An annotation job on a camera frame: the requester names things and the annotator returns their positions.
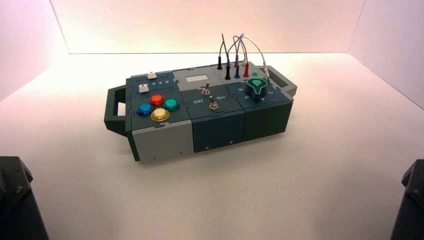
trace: light grey panel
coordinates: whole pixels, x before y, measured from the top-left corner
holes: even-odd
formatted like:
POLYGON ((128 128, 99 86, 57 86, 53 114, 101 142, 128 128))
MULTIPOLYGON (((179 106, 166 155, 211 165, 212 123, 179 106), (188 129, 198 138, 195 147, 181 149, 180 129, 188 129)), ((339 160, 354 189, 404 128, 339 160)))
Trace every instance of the light grey panel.
POLYGON ((142 164, 161 162, 194 153, 191 120, 165 122, 163 125, 158 128, 148 127, 132 131, 142 164))
POLYGON ((175 80, 178 80, 178 88, 180 91, 202 89, 206 86, 206 82, 210 83, 210 86, 223 85, 224 83, 215 74, 215 71, 210 66, 189 68, 184 70, 173 71, 175 80), (187 77, 195 77, 200 75, 206 75, 207 79, 197 81, 187 81, 187 77))

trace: screw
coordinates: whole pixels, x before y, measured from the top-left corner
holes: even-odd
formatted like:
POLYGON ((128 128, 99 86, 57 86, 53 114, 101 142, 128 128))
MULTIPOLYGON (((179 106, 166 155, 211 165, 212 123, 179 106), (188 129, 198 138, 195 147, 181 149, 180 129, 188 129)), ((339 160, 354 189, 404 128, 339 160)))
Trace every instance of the screw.
POLYGON ((22 187, 22 186, 17 186, 15 189, 14 189, 14 194, 20 194, 21 192, 22 192, 22 190, 24 190, 24 188, 22 187))
POLYGON ((418 190, 418 189, 414 189, 414 191, 412 191, 413 192, 413 194, 415 195, 415 196, 417 196, 418 198, 422 198, 423 197, 423 194, 421 193, 421 191, 420 190, 418 190))

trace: wire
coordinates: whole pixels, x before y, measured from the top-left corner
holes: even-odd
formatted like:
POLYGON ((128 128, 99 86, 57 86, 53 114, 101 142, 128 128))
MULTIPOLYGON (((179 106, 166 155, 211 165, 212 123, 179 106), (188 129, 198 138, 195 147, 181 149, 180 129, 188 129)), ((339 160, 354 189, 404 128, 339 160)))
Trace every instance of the wire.
MULTIPOLYGON (((237 38, 237 40, 239 40, 240 38, 236 35, 234 35, 232 37, 232 40, 234 41, 234 38, 237 38)), ((244 59, 246 60, 246 62, 248 62, 248 51, 246 51, 246 46, 245 43, 243 42, 243 40, 240 40, 239 43, 241 43, 241 48, 243 49, 243 54, 244 54, 244 59)))
POLYGON ((224 42, 221 42, 221 47, 219 48, 219 56, 221 56, 221 51, 223 49, 224 42))
POLYGON ((224 44, 224 50, 225 50, 225 54, 226 54, 226 65, 227 65, 227 68, 229 68, 230 67, 230 57, 228 56, 228 51, 227 51, 227 47, 225 45, 223 33, 221 33, 221 37, 222 37, 222 43, 224 44))
POLYGON ((244 35, 244 33, 242 33, 241 35, 240 35, 240 37, 238 38, 238 40, 235 42, 235 43, 233 43, 230 47, 229 47, 229 49, 228 49, 228 52, 230 52, 231 51, 231 49, 236 45, 236 43, 238 42, 238 41, 240 41, 240 39, 242 39, 243 38, 243 35, 244 35))
POLYGON ((245 39, 247 39, 247 40, 249 40, 256 48, 257 48, 257 50, 259 51, 259 53, 260 53, 260 55, 262 56, 262 60, 263 60, 263 62, 265 63, 265 58, 264 58, 264 55, 262 54, 262 52, 261 52, 261 50, 259 49, 259 47, 252 41, 252 40, 250 40, 250 38, 248 38, 247 36, 243 36, 243 38, 245 38, 245 39))
POLYGON ((262 54, 261 50, 259 49, 259 47, 252 41, 250 40, 250 38, 243 36, 243 38, 249 40, 259 51, 260 55, 262 56, 262 60, 263 60, 263 72, 265 73, 266 79, 268 80, 268 83, 270 82, 270 73, 268 72, 268 67, 267 67, 267 63, 265 62, 265 58, 264 55, 262 54))

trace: white backdrop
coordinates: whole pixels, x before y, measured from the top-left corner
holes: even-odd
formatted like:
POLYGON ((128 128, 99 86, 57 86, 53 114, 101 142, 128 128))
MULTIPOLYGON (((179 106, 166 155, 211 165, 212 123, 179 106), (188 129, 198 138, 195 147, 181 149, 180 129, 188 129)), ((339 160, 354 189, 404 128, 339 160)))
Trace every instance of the white backdrop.
POLYGON ((367 0, 349 53, 424 109, 423 43, 423 0, 367 0))
POLYGON ((347 52, 364 0, 52 3, 71 53, 217 52, 242 32, 265 52, 347 52))
POLYGON ((0 101, 67 53, 48 0, 0 0, 0 101))

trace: handle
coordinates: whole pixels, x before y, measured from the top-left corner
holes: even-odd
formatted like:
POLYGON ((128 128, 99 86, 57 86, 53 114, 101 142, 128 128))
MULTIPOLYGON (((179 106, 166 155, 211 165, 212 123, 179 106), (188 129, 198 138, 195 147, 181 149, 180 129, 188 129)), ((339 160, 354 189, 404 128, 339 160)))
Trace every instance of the handle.
POLYGON ((127 116, 118 116, 118 103, 126 102, 126 85, 111 88, 107 91, 104 124, 112 132, 126 136, 125 120, 127 116))

